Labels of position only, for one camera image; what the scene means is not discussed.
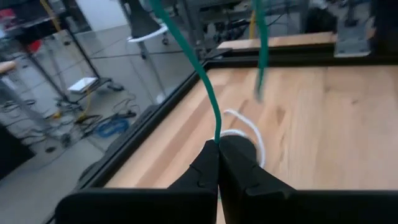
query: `metal rack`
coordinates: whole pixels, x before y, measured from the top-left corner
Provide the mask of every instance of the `metal rack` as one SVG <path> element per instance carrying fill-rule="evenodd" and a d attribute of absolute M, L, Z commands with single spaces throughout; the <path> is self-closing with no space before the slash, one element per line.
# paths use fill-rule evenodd
<path fill-rule="evenodd" d="M 85 50 L 77 40 L 74 33 L 71 31 L 70 26 L 68 25 L 67 22 L 68 16 L 69 14 L 67 11 L 57 13 L 57 17 L 59 18 L 60 21 L 60 27 L 63 30 L 65 30 L 67 34 L 72 38 L 73 43 L 76 45 L 79 53 L 81 53 L 81 55 L 83 56 L 84 61 L 88 64 L 90 70 L 93 72 L 93 75 L 98 79 L 95 84 L 90 86 L 90 91 L 95 91 L 98 87 L 103 86 L 105 83 L 108 83 L 108 88 L 114 91 L 124 90 L 123 86 L 115 84 L 112 78 L 105 78 L 99 75 L 97 69 L 90 61 Z M 40 64 L 40 62 L 33 56 L 32 52 L 29 50 L 28 46 L 33 41 L 44 39 L 55 33 L 57 33 L 57 30 L 54 28 L 51 19 L 48 17 L 41 17 L 34 21 L 18 24 L 12 29 L 7 30 L 7 37 L 16 39 L 18 41 L 21 48 L 26 53 L 27 58 L 32 62 L 34 67 L 43 75 L 43 77 L 50 83 L 51 87 L 57 92 L 57 94 L 59 95 L 59 98 L 56 99 L 57 106 L 61 106 L 62 103 L 68 103 L 76 105 L 80 110 L 83 110 L 83 108 L 79 104 L 79 101 L 84 99 L 86 95 L 77 95 L 77 94 L 68 95 L 64 93 L 63 90 L 61 90 L 60 87 L 52 80 L 50 74 L 44 69 L 44 67 Z"/>

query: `concrete floor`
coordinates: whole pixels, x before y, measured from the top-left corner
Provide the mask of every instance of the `concrete floor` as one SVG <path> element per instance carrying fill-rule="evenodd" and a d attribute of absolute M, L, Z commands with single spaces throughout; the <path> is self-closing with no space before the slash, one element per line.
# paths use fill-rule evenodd
<path fill-rule="evenodd" d="M 295 18 L 294 21 L 298 21 L 298 15 L 292 17 Z M 287 20 L 284 16 L 280 22 Z M 271 35 L 293 34 L 297 30 L 298 26 L 295 24 L 290 27 L 275 25 L 271 27 Z M 131 95 L 135 95 L 135 103 L 139 105 L 140 111 L 144 111 L 149 105 L 156 103 L 157 96 L 162 94 L 153 71 L 139 56 L 137 45 L 126 43 L 128 35 L 129 28 L 124 26 L 78 36 L 99 74 L 113 78 L 126 89 L 116 93 L 102 87 L 95 91 L 90 95 L 88 114 L 109 116 L 113 113 L 112 108 L 115 104 L 126 98 L 132 98 Z M 161 37 L 146 41 L 167 94 L 193 71 L 176 41 L 171 36 L 169 39 L 168 46 L 162 45 Z M 66 86 L 75 83 L 82 77 L 80 66 L 84 76 L 91 75 L 87 64 L 82 62 L 78 53 L 76 53 L 78 57 L 74 58 L 59 42 L 51 41 L 49 46 L 55 51 L 55 59 L 62 72 L 56 73 L 46 52 L 37 54 L 37 58 L 55 82 L 60 84 L 58 76 L 61 75 L 66 81 Z M 76 52 L 74 46 L 70 45 L 68 48 Z M 20 66 L 16 73 L 11 74 L 11 78 L 18 87 L 16 91 L 23 98 L 37 100 L 35 107 L 37 111 L 50 115 L 57 110 L 53 100 L 57 96 L 56 93 L 33 66 L 27 68 Z M 81 103 L 83 106 L 87 105 L 86 100 Z M 24 117 L 21 115 L 12 119 L 10 118 L 12 115 L 14 114 L 0 114 L 1 122 L 10 124 Z M 24 121 L 11 126 L 10 130 L 19 133 L 22 129 L 31 126 L 30 121 Z M 117 135 L 106 139 L 91 136 L 76 142 L 68 149 L 63 149 L 57 141 L 51 139 L 33 145 L 31 148 L 37 155 L 0 180 L 1 223 L 41 223 L 53 211 L 57 202 L 76 186 L 84 169 L 99 160 L 116 138 Z M 48 154 L 44 150 L 49 146 L 55 146 L 57 149 Z"/>

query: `wooden table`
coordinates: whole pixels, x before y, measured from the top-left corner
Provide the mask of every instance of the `wooden table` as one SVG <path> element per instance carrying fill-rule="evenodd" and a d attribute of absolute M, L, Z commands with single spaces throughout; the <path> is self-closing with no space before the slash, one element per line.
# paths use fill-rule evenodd
<path fill-rule="evenodd" d="M 271 45 L 333 41 L 328 33 L 278 37 Z M 245 48 L 255 40 L 226 42 Z M 253 97 L 256 68 L 208 71 L 221 110 L 254 121 L 266 145 L 265 170 L 296 189 L 397 189 L 398 67 L 269 68 L 264 102 Z M 223 129 L 249 127 L 223 115 Z M 106 187 L 166 188 L 214 133 L 198 82 Z M 219 206 L 218 223 L 223 222 Z"/>

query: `metal stand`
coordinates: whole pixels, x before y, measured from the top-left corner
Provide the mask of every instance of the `metal stand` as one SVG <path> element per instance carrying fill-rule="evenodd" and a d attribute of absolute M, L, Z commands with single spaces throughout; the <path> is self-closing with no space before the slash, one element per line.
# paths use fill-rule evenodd
<path fill-rule="evenodd" d="M 62 29 L 66 30 L 67 33 L 70 35 L 70 37 L 72 38 L 72 41 L 75 43 L 75 45 L 77 46 L 77 49 L 79 50 L 79 52 L 82 54 L 85 62 L 88 64 L 88 66 L 90 67 L 91 71 L 93 72 L 94 76 L 98 79 L 98 81 L 93 84 L 92 86 L 90 86 L 90 91 L 95 91 L 98 87 L 104 85 L 105 83 L 108 83 L 108 88 L 113 90 L 113 91 L 122 91 L 124 90 L 124 87 L 118 84 L 115 84 L 113 82 L 113 80 L 111 78 L 103 78 L 100 77 L 97 69 L 94 67 L 94 65 L 92 64 L 92 62 L 90 61 L 89 57 L 87 56 L 86 52 L 84 51 L 83 47 L 80 45 L 79 41 L 77 40 L 76 36 L 73 34 L 73 32 L 70 30 L 69 26 L 67 25 L 66 22 L 66 15 L 61 15 L 60 17 L 61 20 L 61 25 L 62 25 Z M 39 36 L 35 36 L 36 39 L 43 39 L 46 38 L 46 36 L 53 34 L 52 31 L 48 31 L 47 29 L 45 30 L 47 31 L 46 33 L 43 32 L 43 34 L 39 35 Z M 24 39 L 23 37 L 30 37 L 29 33 L 22 33 L 19 34 L 22 38 L 22 40 Z M 51 87 L 58 93 L 58 95 L 60 96 L 59 99 L 57 99 L 57 106 L 61 106 L 62 103 L 68 103 L 68 104 L 72 104 L 72 105 L 77 105 L 78 108 L 80 110 L 82 110 L 83 108 L 79 105 L 79 101 L 81 99 L 83 99 L 86 95 L 67 95 L 64 91 L 65 90 L 61 90 L 57 84 L 52 80 L 51 75 L 49 75 L 49 73 L 43 68 L 43 66 L 41 66 L 41 64 L 39 63 L 38 60 L 36 60 L 35 57 L 33 57 L 32 53 L 30 52 L 28 46 L 27 46 L 27 42 L 23 42 L 20 41 L 20 44 L 22 45 L 22 48 L 24 49 L 24 51 L 27 54 L 27 58 L 34 64 L 34 66 L 39 70 L 39 72 L 43 75 L 43 77 L 50 83 Z M 55 64 L 55 69 L 58 69 L 58 65 L 56 65 L 56 61 L 53 59 L 53 55 L 50 52 L 50 57 L 52 60 L 52 63 Z"/>
<path fill-rule="evenodd" d="M 152 69 L 152 71 L 154 71 L 155 78 L 157 80 L 157 83 L 160 86 L 160 89 L 162 90 L 162 93 L 164 94 L 164 96 L 166 96 L 166 91 L 165 91 L 165 88 L 164 88 L 164 86 L 162 84 L 162 80 L 160 79 L 159 73 L 158 73 L 158 71 L 157 71 L 157 69 L 155 67 L 155 64 L 154 64 L 154 61 L 152 60 L 152 57 L 149 55 L 147 47 L 145 46 L 145 44 L 143 42 L 138 42 L 138 46 L 142 50 L 143 54 L 148 56 L 147 59 L 148 59 L 148 62 L 149 62 L 149 66 Z"/>
<path fill-rule="evenodd" d="M 21 106 L 21 110 L 25 112 L 26 116 L 30 118 L 43 132 L 47 132 L 50 130 L 51 125 L 44 120 L 44 118 L 36 111 L 30 109 L 24 100 L 22 100 L 17 93 L 14 92 L 11 88 L 9 88 L 1 79 L 0 79 L 0 89 L 4 90 L 4 92 L 14 101 L 15 104 Z"/>

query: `equipment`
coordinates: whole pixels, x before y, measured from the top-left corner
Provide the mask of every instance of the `equipment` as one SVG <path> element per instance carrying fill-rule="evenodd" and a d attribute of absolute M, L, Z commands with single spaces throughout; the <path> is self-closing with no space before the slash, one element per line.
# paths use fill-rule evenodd
<path fill-rule="evenodd" d="M 371 53 L 366 22 L 355 19 L 355 2 L 348 0 L 346 19 L 337 23 L 335 57 L 364 57 Z"/>
<path fill-rule="evenodd" d="M 108 83 L 108 88 L 114 91 L 123 90 L 123 86 L 115 84 L 112 78 L 102 78 L 100 77 L 97 69 L 91 63 L 89 57 L 85 53 L 83 47 L 80 45 L 74 33 L 70 30 L 67 22 L 67 18 L 70 16 L 68 11 L 56 12 L 55 16 L 57 18 L 52 18 L 47 14 L 47 11 L 40 4 L 39 1 L 21 1 L 20 4 L 13 4 L 10 6 L 16 13 L 16 17 L 19 18 L 18 25 L 6 30 L 7 37 L 16 39 L 22 49 L 27 54 L 27 58 L 33 63 L 33 65 L 39 70 L 39 72 L 44 76 L 44 78 L 50 83 L 52 88 L 60 96 L 57 99 L 57 106 L 61 106 L 62 103 L 68 103 L 77 105 L 79 109 L 83 108 L 79 105 L 79 101 L 84 99 L 86 95 L 67 95 L 61 90 L 57 84 L 52 80 L 52 77 L 44 69 L 44 67 L 39 63 L 39 61 L 33 56 L 29 49 L 29 44 L 36 40 L 43 39 L 47 36 L 57 33 L 58 29 L 66 30 L 72 41 L 75 43 L 77 49 L 83 56 L 85 62 L 88 64 L 93 75 L 98 81 L 90 86 L 90 91 L 95 91 L 98 87 Z M 59 19 L 59 27 L 55 27 L 52 19 Z"/>
<path fill-rule="evenodd" d="M 253 150 L 240 136 L 207 141 L 168 189 L 84 190 L 58 204 L 55 221 L 215 223 L 218 185 L 227 224 L 397 221 L 398 192 L 295 190 L 261 169 Z"/>

